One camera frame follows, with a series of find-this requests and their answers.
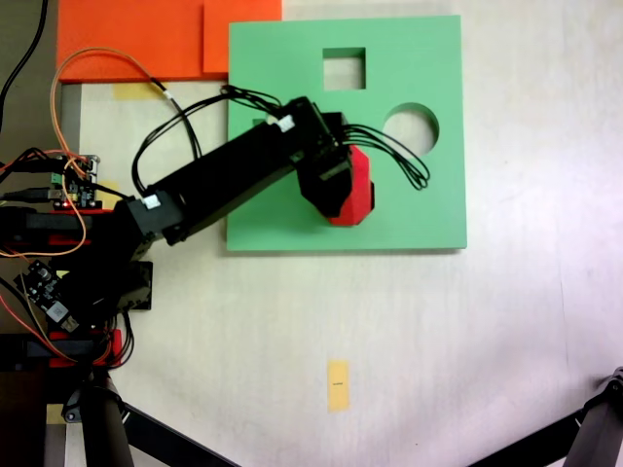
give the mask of robotic arm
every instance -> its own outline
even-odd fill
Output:
[[[151,265],[140,260],[155,241],[184,241],[295,170],[302,196],[329,222],[361,222],[374,207],[374,190],[367,157],[343,144],[344,116],[321,114],[301,97],[279,107],[272,120],[147,187],[141,199],[122,199],[112,212],[83,211],[88,243],[49,266],[33,263],[24,277],[29,297],[67,332],[148,307]],[[0,219],[4,213],[11,222],[3,225],[14,226],[3,230],[3,244],[24,251],[82,233],[71,211],[25,209],[0,209]],[[60,278],[60,269],[70,272]]]

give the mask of circular hole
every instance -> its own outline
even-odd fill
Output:
[[[430,109],[421,104],[407,103],[394,108],[385,119],[383,132],[397,139],[416,156],[428,154],[439,139],[439,123]],[[409,153],[386,138],[385,141],[405,157]]]

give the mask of square hole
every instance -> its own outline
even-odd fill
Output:
[[[365,90],[366,50],[323,49],[324,90]]]

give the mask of circuit board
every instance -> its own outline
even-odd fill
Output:
[[[28,268],[28,275],[23,277],[32,303],[40,307],[57,325],[71,333],[78,327],[78,322],[71,316],[58,292],[60,279],[56,273],[40,261],[35,261]]]
[[[87,180],[91,183],[97,183],[97,168],[99,165],[98,156],[85,156],[86,161],[77,162],[78,166],[87,174]],[[67,200],[62,190],[62,175],[60,173],[52,174],[52,185],[54,190],[60,190],[60,199],[55,200],[55,211],[72,210],[71,204]],[[67,194],[78,209],[101,209],[102,201],[98,201],[95,194],[95,188],[80,185],[71,181],[67,185]]]

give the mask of yellow tape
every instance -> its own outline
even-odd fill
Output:
[[[62,412],[62,404],[48,404],[47,409],[47,424],[49,425],[64,425],[65,419],[60,414]]]
[[[113,84],[113,98],[115,100],[162,99],[163,92],[153,83],[115,83]]]
[[[111,190],[115,190],[116,192],[119,191],[119,184],[117,182],[104,181],[98,183],[102,187],[110,188]],[[97,200],[102,202],[103,209],[114,209],[115,204],[117,204],[117,201],[119,200],[119,197],[101,191],[97,191],[96,196]]]
[[[346,360],[329,360],[327,365],[327,381],[329,412],[347,410],[350,406],[348,362]]]

